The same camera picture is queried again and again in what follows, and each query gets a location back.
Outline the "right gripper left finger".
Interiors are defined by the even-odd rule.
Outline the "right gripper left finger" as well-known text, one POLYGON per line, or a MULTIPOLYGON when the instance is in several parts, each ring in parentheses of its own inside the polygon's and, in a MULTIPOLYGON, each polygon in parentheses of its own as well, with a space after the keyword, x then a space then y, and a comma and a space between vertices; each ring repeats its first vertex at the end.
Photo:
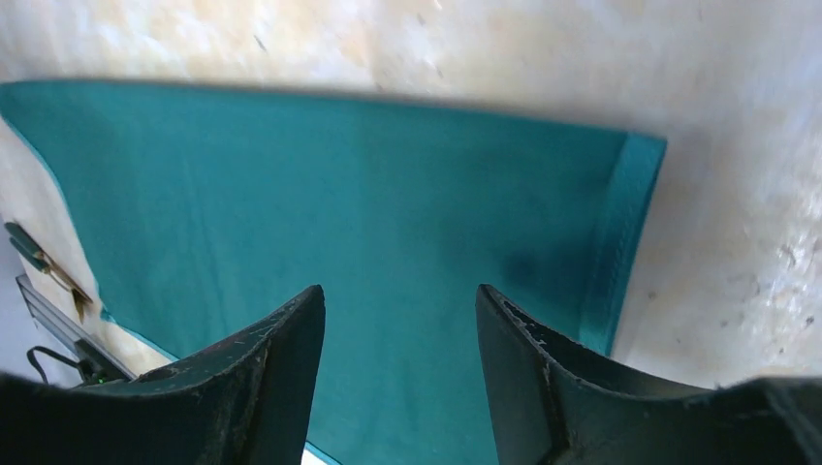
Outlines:
POLYGON ((1 378, 5 464, 298 464, 325 333, 323 289, 125 382, 1 378))

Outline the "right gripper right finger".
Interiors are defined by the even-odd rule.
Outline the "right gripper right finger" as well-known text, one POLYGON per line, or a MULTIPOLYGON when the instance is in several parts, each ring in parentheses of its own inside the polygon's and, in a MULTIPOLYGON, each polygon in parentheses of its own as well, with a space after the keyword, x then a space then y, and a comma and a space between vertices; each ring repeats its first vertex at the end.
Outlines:
POLYGON ((755 378, 707 389, 601 356, 490 285, 479 347, 503 464, 817 464, 821 381, 755 378))

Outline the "teal cloth napkin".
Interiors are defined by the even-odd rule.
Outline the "teal cloth napkin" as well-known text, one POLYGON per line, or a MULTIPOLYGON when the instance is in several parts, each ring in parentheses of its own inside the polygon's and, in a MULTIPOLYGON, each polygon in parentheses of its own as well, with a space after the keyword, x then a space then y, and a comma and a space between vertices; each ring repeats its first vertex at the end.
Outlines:
POLYGON ((146 82, 8 83, 1 115, 58 185, 108 318, 160 352, 190 356, 322 286, 308 440, 342 464, 496 462, 482 284, 608 355, 667 146, 146 82))

